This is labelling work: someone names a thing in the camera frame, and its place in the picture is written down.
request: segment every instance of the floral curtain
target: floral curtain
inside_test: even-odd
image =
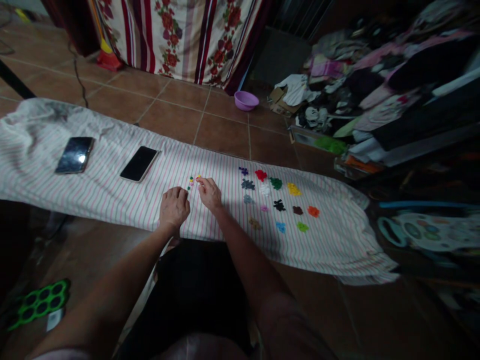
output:
[[[96,2],[113,50],[129,66],[226,88],[250,60],[271,0]]]

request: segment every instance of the black pants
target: black pants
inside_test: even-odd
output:
[[[185,239],[161,258],[157,275],[117,359],[150,359],[193,332],[231,339],[250,354],[247,298],[225,243]]]

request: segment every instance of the smartphone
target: smartphone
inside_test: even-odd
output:
[[[87,166],[90,151],[94,146],[93,137],[71,137],[65,146],[58,165],[56,174],[82,173]]]
[[[151,148],[140,146],[135,155],[120,173],[120,177],[140,183],[149,172],[152,163],[159,152]]]

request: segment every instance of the purple bowl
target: purple bowl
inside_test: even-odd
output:
[[[253,110],[258,104],[260,104],[259,98],[252,93],[246,91],[237,91],[235,93],[235,105],[242,111]]]

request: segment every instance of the hand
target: hand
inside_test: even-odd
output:
[[[175,230],[180,229],[190,214],[188,192],[180,186],[172,187],[161,198],[160,225],[171,225]]]
[[[211,177],[199,177],[196,181],[200,183],[198,191],[200,192],[200,199],[203,205],[205,205],[212,213],[217,209],[223,208],[222,192],[215,181]]]

